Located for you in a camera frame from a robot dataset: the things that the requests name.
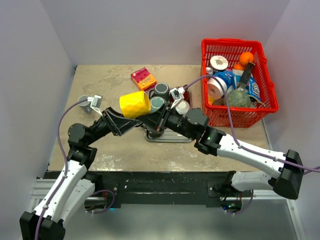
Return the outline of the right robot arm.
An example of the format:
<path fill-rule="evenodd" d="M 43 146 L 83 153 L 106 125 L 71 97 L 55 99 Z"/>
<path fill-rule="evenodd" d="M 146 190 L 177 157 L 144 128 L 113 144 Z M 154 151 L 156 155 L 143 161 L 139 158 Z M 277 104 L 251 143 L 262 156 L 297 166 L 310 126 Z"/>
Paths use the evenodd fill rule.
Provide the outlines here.
<path fill-rule="evenodd" d="M 223 192 L 230 197 L 247 190 L 272 190 L 281 197 L 296 200 L 304 175 L 297 151 L 272 151 L 236 141 L 232 135 L 208 125 L 209 118 L 200 108 L 190 109 L 185 116 L 163 105 L 154 113 L 137 118 L 149 129 L 168 128 L 192 141 L 205 155 L 239 161 L 257 169 L 256 172 L 236 171 L 223 183 Z"/>

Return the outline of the yellow mug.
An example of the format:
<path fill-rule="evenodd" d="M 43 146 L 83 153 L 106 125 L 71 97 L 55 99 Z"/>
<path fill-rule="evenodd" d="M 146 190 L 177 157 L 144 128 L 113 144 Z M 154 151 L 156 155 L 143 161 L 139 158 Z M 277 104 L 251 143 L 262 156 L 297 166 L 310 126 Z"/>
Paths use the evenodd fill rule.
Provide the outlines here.
<path fill-rule="evenodd" d="M 133 92 L 119 98 L 119 106 L 125 118 L 135 119 L 151 111 L 151 103 L 144 91 Z"/>

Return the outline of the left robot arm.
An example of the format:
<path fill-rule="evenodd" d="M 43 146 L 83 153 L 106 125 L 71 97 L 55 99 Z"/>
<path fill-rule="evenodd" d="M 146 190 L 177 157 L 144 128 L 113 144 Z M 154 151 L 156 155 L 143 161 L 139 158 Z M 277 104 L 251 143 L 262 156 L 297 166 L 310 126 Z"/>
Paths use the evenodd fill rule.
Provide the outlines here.
<path fill-rule="evenodd" d="M 22 239 L 64 239 L 68 220 L 85 200 L 105 191 L 102 178 L 98 174 L 88 173 L 97 154 L 97 149 L 90 145 L 109 133 L 120 137 L 139 124 L 139 120 L 125 118 L 109 107 L 91 126 L 80 123 L 70 126 L 69 151 L 62 154 L 62 171 L 34 210 L 25 211 L 19 219 Z"/>

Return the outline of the grey blue mug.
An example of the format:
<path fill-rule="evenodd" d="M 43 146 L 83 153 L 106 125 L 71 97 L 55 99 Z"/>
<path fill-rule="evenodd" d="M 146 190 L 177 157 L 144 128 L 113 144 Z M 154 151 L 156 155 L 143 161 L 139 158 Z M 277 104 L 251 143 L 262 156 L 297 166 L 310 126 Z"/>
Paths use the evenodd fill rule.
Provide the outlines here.
<path fill-rule="evenodd" d="M 82 95 L 78 98 L 78 102 L 79 102 L 79 106 L 80 108 L 87 114 L 91 114 L 92 113 L 92 108 L 91 108 L 91 102 L 88 101 L 88 96 L 87 95 Z"/>

